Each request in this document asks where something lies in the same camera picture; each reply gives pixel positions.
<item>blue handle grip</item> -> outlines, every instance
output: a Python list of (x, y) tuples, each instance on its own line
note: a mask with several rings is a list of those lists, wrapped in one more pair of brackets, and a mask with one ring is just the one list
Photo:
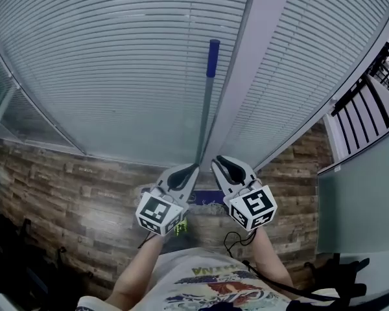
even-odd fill
[(207, 77), (215, 77), (216, 66), (218, 64), (220, 41), (218, 39), (211, 39), (209, 42), (209, 56), (207, 57)]

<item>wooden floor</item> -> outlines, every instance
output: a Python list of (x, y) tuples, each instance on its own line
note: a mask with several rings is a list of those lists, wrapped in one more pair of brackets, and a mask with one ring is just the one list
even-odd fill
[[(316, 173), (331, 162), (325, 129), (318, 123), (259, 172), (278, 204), (266, 231), (301, 288), (310, 283), (303, 264), (315, 260)], [(29, 218), (30, 234), (50, 257), (65, 246), (64, 260), (79, 271), (91, 271), (89, 293), (103, 298), (146, 235), (134, 213), (141, 189), (161, 171), (0, 141), (0, 211), (17, 225)], [(207, 174), (196, 188), (217, 186)], [(191, 205), (188, 220), (198, 245), (221, 253), (228, 231), (243, 234), (219, 205)], [(233, 254), (250, 259), (251, 249), (237, 247)]]

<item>person's left arm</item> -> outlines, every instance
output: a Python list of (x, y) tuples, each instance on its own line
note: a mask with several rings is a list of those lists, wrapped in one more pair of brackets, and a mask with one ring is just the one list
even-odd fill
[(139, 250), (131, 263), (119, 276), (111, 296), (106, 302), (127, 311), (143, 298), (157, 258), (163, 247), (164, 237), (156, 235)]

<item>person's right arm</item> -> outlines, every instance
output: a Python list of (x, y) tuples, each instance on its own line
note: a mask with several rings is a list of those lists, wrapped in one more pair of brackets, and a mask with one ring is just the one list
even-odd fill
[[(255, 260), (257, 270), (269, 279), (293, 287), (292, 279), (287, 269), (277, 256), (272, 243), (264, 230), (264, 227), (258, 227), (255, 238), (252, 242), (253, 259)], [(291, 294), (284, 290), (272, 286), (277, 291), (291, 297)]]

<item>vertical post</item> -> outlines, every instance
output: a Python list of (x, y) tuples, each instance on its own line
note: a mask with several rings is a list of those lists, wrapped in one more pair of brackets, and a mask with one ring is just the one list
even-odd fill
[(219, 56), (219, 45), (220, 41), (218, 39), (212, 39), (209, 42), (209, 56), (207, 57), (207, 69), (206, 69), (206, 85), (205, 85), (205, 95), (203, 98), (203, 109), (202, 109), (202, 120), (200, 121), (200, 132), (199, 140), (197, 144), (196, 151), (196, 161), (198, 165), (202, 158), (203, 144), (205, 141), (206, 127), (207, 127), (207, 117), (209, 116), (210, 100), (213, 90), (213, 81), (215, 80), (216, 75), (216, 66), (218, 64)]

